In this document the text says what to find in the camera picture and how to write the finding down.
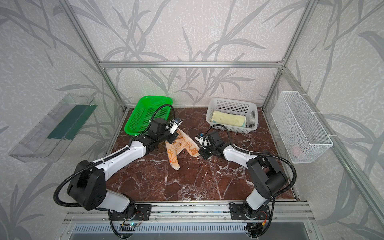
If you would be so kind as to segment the yellow green towel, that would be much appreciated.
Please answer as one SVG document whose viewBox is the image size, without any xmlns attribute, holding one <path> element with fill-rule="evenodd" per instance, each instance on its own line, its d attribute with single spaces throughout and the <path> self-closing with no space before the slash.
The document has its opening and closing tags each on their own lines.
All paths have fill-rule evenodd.
<svg viewBox="0 0 384 240">
<path fill-rule="evenodd" d="M 227 114 L 220 111 L 214 111 L 212 118 L 212 123 L 230 125 L 235 127 L 246 127 L 247 117 L 242 115 Z"/>
</svg>

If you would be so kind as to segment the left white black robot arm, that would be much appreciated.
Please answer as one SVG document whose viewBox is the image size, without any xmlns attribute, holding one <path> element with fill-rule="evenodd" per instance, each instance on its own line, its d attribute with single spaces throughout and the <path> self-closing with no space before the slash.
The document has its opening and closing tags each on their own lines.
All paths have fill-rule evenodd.
<svg viewBox="0 0 384 240">
<path fill-rule="evenodd" d="M 70 180 L 67 194 L 87 211 L 103 209 L 131 217 L 137 211 L 135 201 L 108 190 L 107 180 L 128 164 L 156 150 L 162 142 L 173 143 L 179 136 L 177 129 L 182 122 L 180 118 L 170 122 L 157 118 L 151 121 L 146 134 L 134 137 L 122 149 L 97 161 L 80 162 L 75 170 L 78 175 Z"/>
</svg>

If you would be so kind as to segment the peach patterned towel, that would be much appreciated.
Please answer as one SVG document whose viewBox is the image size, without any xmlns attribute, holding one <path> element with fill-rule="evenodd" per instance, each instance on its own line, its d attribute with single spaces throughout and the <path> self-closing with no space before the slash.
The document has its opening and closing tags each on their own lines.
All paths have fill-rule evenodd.
<svg viewBox="0 0 384 240">
<path fill-rule="evenodd" d="M 200 156 L 199 154 L 200 148 L 182 130 L 178 129 L 176 133 L 179 134 L 178 137 L 172 144 L 169 144 L 168 142 L 166 142 L 166 148 L 167 148 L 167 154 L 168 154 L 169 163 L 171 167 L 174 170 L 178 171 L 180 169 L 180 165 L 178 162 L 178 154 L 181 153 L 183 150 L 186 150 L 190 156 L 197 158 L 198 156 Z"/>
</svg>

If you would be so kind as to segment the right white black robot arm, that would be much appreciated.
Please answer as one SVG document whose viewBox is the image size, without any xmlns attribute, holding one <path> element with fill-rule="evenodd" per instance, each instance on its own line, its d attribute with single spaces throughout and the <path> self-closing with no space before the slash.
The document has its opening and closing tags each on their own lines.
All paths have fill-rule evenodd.
<svg viewBox="0 0 384 240">
<path fill-rule="evenodd" d="M 254 189 L 244 200 L 245 210 L 258 211 L 291 187 L 278 163 L 280 157 L 270 155 L 268 152 L 255 153 L 241 149 L 231 141 L 224 141 L 217 131 L 199 133 L 195 139 L 201 145 L 199 154 L 205 160 L 216 156 L 234 162 L 249 171 Z"/>
</svg>

